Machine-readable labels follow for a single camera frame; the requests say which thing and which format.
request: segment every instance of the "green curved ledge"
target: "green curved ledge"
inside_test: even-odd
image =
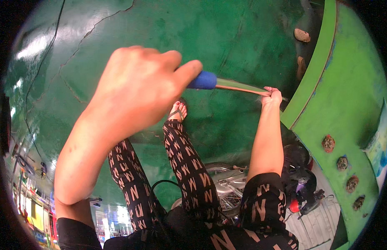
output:
[[[292,128],[317,87],[331,51],[335,24],[336,2],[335,0],[326,0],[320,35],[313,56],[299,87],[281,115],[281,122],[288,129]]]
[[[316,50],[281,120],[321,166],[341,206],[348,243],[339,249],[353,245],[378,200],[375,174],[361,148],[378,127],[384,100],[387,102],[386,75],[367,29],[354,10],[326,0]],[[329,154],[321,145],[327,134],[336,142]],[[349,160],[344,172],[336,168],[341,156]],[[359,184],[349,194],[345,187],[353,174]],[[365,201],[355,211],[352,204],[361,195]]]

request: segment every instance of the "fist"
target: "fist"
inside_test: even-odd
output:
[[[174,50],[117,49],[84,112],[96,116],[99,129],[115,143],[156,124],[202,70],[198,60],[180,63],[181,54]]]

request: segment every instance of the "crack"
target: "crack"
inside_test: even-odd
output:
[[[120,13],[120,12],[126,12],[126,11],[129,11],[132,7],[134,7],[134,4],[135,4],[135,0],[132,1],[131,6],[128,7],[127,9],[125,9],[125,10],[119,10],[119,11],[117,11],[116,13],[111,14],[110,16],[104,17],[104,18],[102,18],[101,20],[99,20],[99,22],[97,22],[97,23],[95,23],[95,24],[93,25],[93,28],[92,28],[90,31],[88,31],[88,32],[85,34],[85,36],[80,40],[80,42],[78,43],[77,49],[74,51],[74,53],[71,55],[71,57],[69,57],[69,58],[67,59],[67,61],[66,61],[64,64],[61,64],[61,65],[60,65],[59,71],[52,77],[52,79],[51,79],[50,82],[49,82],[49,85],[48,85],[47,89],[46,89],[45,91],[42,92],[41,96],[40,96],[37,100],[35,100],[35,101],[33,101],[33,102],[31,103],[31,104],[32,104],[32,107],[31,107],[29,110],[27,110],[27,113],[26,113],[27,115],[34,109],[35,104],[36,104],[37,102],[39,102],[39,101],[46,95],[46,92],[49,90],[49,87],[50,87],[50,85],[52,84],[52,82],[53,82],[53,80],[55,79],[55,77],[56,77],[56,76],[60,76],[60,77],[61,77],[61,75],[60,75],[61,68],[63,68],[63,66],[65,66],[65,65],[71,60],[71,58],[73,58],[73,57],[76,55],[77,51],[80,49],[81,43],[84,41],[84,39],[85,39],[87,36],[89,36],[89,35],[92,33],[92,31],[96,28],[96,25],[98,25],[100,22],[104,21],[105,19],[108,19],[108,18],[110,18],[110,17],[112,17],[112,16],[117,15],[117,14]],[[63,79],[63,77],[61,77],[61,79],[64,81],[64,83],[66,84],[66,86],[70,89],[70,91],[73,93],[73,96],[77,99],[77,101],[79,101],[80,103],[88,104],[87,102],[81,101],[81,100],[79,99],[79,97],[78,97],[78,96],[76,95],[76,93],[71,89],[71,87],[67,84],[67,82]]]
[[[58,72],[57,74],[60,74],[61,68],[62,68],[63,66],[65,66],[65,65],[71,60],[71,58],[73,58],[73,57],[76,55],[77,51],[80,49],[81,43],[84,41],[84,39],[85,39],[87,36],[89,36],[89,35],[92,33],[92,31],[96,28],[96,25],[98,25],[98,24],[99,24],[100,22],[102,22],[103,20],[108,19],[109,17],[112,17],[112,16],[117,15],[117,14],[120,13],[120,12],[126,12],[126,11],[129,11],[130,9],[132,9],[132,7],[134,7],[134,4],[135,4],[135,0],[132,1],[132,5],[131,5],[130,7],[128,7],[126,10],[119,10],[119,11],[117,11],[116,13],[114,13],[114,14],[112,14],[112,15],[110,15],[110,16],[104,17],[104,18],[102,18],[99,22],[95,23],[95,24],[93,25],[93,28],[92,28],[90,31],[88,31],[88,32],[85,34],[85,36],[80,40],[80,42],[78,43],[77,49],[74,51],[74,53],[71,55],[71,57],[70,57],[69,59],[67,59],[67,61],[66,61],[64,64],[60,65],[59,72]]]
[[[38,102],[46,95],[46,93],[49,91],[49,88],[50,88],[50,86],[51,86],[53,80],[55,79],[55,77],[56,77],[57,75],[58,75],[58,74],[54,75],[54,76],[52,77],[52,79],[50,79],[50,82],[49,82],[49,84],[48,84],[48,86],[47,86],[47,89],[44,90],[44,91],[42,92],[41,96],[40,96],[38,99],[36,99],[35,101],[33,101],[33,102],[31,103],[32,107],[31,107],[29,110],[27,110],[26,115],[28,115],[28,114],[34,109],[35,104],[38,103]]]
[[[77,94],[74,92],[74,90],[68,85],[68,83],[66,82],[66,80],[61,76],[59,75],[60,78],[63,80],[64,84],[70,89],[71,93],[73,94],[73,97],[76,98],[76,100],[79,102],[79,103],[84,103],[86,105],[88,105],[87,102],[84,102],[84,101],[81,101],[80,98],[77,96]]]

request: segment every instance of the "green floor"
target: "green floor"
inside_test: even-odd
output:
[[[14,108],[12,132],[39,165],[24,121],[26,92],[49,44],[62,1],[42,3],[15,44],[6,77]],[[279,1],[66,1],[53,48],[28,96],[27,119],[53,178],[56,159],[79,114],[91,99],[110,54],[142,45],[178,50],[183,62],[257,87],[297,86],[293,29],[305,14],[299,0]],[[227,90],[187,90],[184,124],[202,161],[245,164],[260,109],[256,96]],[[151,184],[175,180],[162,144],[161,123],[131,138]],[[284,139],[291,134],[283,128]],[[168,184],[156,188],[166,209],[181,196]],[[125,204],[104,163],[94,195]]]

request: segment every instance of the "sandal strap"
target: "sandal strap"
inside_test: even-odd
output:
[[[171,114],[169,114],[169,116],[167,117],[167,119],[170,118],[170,117],[172,117],[172,116],[175,115],[176,113],[179,113],[179,115],[181,116],[181,119],[182,119],[182,121],[183,121],[183,120],[184,120],[184,117],[183,117],[183,115],[182,115],[181,110],[179,110],[179,109],[177,109],[176,111],[174,111],[174,112],[172,112]]]

